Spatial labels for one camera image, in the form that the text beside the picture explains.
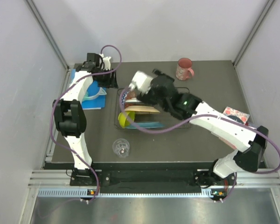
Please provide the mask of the orange blue patterned bowl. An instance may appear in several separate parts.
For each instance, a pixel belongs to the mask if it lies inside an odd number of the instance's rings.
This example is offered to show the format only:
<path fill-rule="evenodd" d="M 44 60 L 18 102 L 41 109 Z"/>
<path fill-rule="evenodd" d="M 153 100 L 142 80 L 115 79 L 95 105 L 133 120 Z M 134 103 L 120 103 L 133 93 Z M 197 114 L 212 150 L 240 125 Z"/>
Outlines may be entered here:
<path fill-rule="evenodd" d="M 127 108 L 133 104 L 125 104 L 126 99 L 136 98 L 136 92 L 135 91 L 126 91 L 122 97 L 119 97 L 120 103 L 123 105 L 124 108 Z"/>

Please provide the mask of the pink mug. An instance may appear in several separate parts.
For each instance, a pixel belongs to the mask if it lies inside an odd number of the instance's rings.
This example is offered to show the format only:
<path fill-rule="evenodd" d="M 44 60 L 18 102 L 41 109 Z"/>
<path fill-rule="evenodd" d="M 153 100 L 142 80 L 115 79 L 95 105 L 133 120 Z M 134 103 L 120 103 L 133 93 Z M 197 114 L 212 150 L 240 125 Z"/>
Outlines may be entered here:
<path fill-rule="evenodd" d="M 181 58 L 178 60 L 175 76 L 181 81 L 192 78 L 195 73 L 192 69 L 193 62 L 188 58 Z"/>

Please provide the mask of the peach bird plate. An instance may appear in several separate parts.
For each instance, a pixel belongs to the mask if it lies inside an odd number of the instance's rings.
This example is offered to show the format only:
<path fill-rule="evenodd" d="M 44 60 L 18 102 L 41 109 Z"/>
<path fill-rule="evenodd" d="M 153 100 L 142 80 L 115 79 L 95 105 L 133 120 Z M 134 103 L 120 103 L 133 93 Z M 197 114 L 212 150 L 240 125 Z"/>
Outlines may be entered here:
<path fill-rule="evenodd" d="M 157 110 L 154 107 L 151 106 L 142 106 L 142 105 L 132 105 L 125 109 L 125 111 L 132 111 L 136 114 L 158 114 L 160 113 L 159 110 Z"/>

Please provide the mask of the watermelon pattern plate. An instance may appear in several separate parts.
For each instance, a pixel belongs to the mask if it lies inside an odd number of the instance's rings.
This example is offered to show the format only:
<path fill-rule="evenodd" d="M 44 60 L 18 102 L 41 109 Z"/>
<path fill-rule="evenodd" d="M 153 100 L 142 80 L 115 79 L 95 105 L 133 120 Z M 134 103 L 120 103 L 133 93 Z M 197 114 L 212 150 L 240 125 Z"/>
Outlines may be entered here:
<path fill-rule="evenodd" d="M 137 98 L 131 98 L 131 99 L 126 99 L 125 104 L 140 104 L 142 103 L 140 100 Z"/>

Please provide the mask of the teal scalloped plate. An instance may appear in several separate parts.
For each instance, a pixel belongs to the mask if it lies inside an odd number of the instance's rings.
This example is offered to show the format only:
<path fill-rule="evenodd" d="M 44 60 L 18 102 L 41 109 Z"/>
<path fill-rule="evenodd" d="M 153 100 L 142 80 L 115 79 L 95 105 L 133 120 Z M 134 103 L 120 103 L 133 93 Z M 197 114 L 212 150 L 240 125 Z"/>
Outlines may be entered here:
<path fill-rule="evenodd" d="M 141 128 L 145 128 L 145 129 L 155 129 L 155 128 L 165 127 L 160 122 L 137 122 L 136 124 L 139 125 Z M 137 128 L 130 124 L 126 126 L 125 129 L 137 129 Z"/>

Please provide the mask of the lime green bowl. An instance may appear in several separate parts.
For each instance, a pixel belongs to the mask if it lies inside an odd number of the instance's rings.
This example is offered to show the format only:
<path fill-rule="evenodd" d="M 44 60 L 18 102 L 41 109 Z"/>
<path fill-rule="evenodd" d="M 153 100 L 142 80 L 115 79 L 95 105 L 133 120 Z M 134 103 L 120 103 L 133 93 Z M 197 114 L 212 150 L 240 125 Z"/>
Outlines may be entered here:
<path fill-rule="evenodd" d="M 121 112 L 118 115 L 118 122 L 119 122 L 119 125 L 122 128 L 126 128 L 127 126 L 130 125 L 130 122 L 127 119 L 127 117 L 129 117 L 132 121 L 134 121 L 134 119 L 135 119 L 135 111 L 126 111 L 126 115 Z"/>

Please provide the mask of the clear drinking glass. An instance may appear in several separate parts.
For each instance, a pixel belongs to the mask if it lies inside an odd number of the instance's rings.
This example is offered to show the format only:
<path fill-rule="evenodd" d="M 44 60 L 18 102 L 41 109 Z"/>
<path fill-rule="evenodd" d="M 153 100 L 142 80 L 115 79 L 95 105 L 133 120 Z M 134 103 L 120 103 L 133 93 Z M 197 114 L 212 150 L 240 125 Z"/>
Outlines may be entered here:
<path fill-rule="evenodd" d="M 117 139 L 112 145 L 113 152 L 120 158 L 126 158 L 130 152 L 130 144 L 126 139 Z"/>

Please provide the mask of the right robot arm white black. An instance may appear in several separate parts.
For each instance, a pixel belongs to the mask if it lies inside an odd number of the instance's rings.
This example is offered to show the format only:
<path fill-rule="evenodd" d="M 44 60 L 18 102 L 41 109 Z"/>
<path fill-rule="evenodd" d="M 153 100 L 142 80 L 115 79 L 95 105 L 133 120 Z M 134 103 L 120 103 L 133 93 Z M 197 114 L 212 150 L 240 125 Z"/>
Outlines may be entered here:
<path fill-rule="evenodd" d="M 156 77 L 137 71 L 129 85 L 137 89 L 137 99 L 148 105 L 158 105 L 178 120 L 192 118 L 189 123 L 205 128 L 234 148 L 234 152 L 216 159 L 204 176 L 203 185 L 220 184 L 232 173 L 244 170 L 257 172 L 267 141 L 268 129 L 264 126 L 248 129 L 210 107 L 191 93 L 181 93 L 174 86 L 174 79 L 153 71 Z"/>

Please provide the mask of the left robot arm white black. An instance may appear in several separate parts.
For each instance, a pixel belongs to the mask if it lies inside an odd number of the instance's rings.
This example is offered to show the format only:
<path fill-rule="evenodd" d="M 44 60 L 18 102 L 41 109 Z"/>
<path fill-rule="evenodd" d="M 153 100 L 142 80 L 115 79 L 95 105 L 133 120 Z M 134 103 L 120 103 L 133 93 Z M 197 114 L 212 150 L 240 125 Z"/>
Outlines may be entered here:
<path fill-rule="evenodd" d="M 68 143 L 74 159 L 72 179 L 86 185 L 98 183 L 98 176 L 92 168 L 85 130 L 87 119 L 82 102 L 87 97 L 88 88 L 96 82 L 101 89 L 117 88 L 116 70 L 111 68 L 112 58 L 103 53 L 88 53 L 86 61 L 74 69 L 68 89 L 53 102 L 51 123 Z"/>

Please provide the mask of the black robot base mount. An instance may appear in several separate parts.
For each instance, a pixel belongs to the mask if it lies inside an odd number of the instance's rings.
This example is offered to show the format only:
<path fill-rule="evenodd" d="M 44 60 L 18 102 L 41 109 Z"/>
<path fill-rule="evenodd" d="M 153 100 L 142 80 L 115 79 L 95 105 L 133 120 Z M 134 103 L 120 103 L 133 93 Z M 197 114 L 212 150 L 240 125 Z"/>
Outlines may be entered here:
<path fill-rule="evenodd" d="M 211 162 L 95 162 L 98 183 L 71 177 L 70 186 L 99 186 L 101 193 L 198 193 L 201 188 L 234 184 L 233 174 L 222 179 L 211 172 L 212 166 Z"/>

